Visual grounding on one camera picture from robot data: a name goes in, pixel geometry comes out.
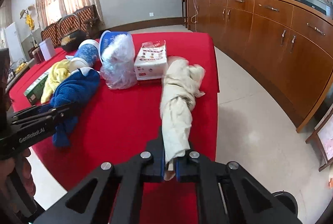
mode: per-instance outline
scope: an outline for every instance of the white cloth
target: white cloth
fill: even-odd
[[[205,94],[199,91],[204,74],[204,68],[189,66],[185,59],[172,62],[165,74],[160,116],[166,164],[175,157],[184,156],[190,149],[191,111],[195,98]]]

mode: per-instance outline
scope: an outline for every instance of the plastic bag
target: plastic bag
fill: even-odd
[[[120,34],[102,53],[101,76],[110,89],[127,89],[137,83],[134,72],[135,49],[130,34]]]

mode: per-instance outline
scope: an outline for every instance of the blue plastic container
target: blue plastic container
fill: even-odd
[[[101,62],[103,62],[102,54],[103,54],[103,51],[105,50],[105,48],[108,47],[110,44],[112,44],[114,41],[114,38],[120,34],[127,35],[129,33],[123,32],[123,31],[109,31],[109,30],[105,30],[103,32],[103,34],[101,35],[101,38],[99,39],[99,49],[98,49],[99,59],[101,60]]]
[[[99,44],[95,40],[84,40],[69,64],[69,71],[82,67],[93,67],[98,58]]]

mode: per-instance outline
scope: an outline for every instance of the green box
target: green box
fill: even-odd
[[[37,78],[23,93],[33,106],[37,101],[42,98],[44,85],[49,76],[50,69],[45,71],[39,78]]]

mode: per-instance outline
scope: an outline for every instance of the tiled floor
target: tiled floor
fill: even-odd
[[[188,31],[181,25],[132,33]],[[319,161],[284,111],[245,70],[216,49],[220,93],[216,161],[238,161],[269,191],[285,190],[298,203],[303,224],[313,224],[325,210],[333,190],[327,188],[329,169],[318,172]],[[33,153],[29,161],[36,183],[36,200],[49,208],[66,191]]]

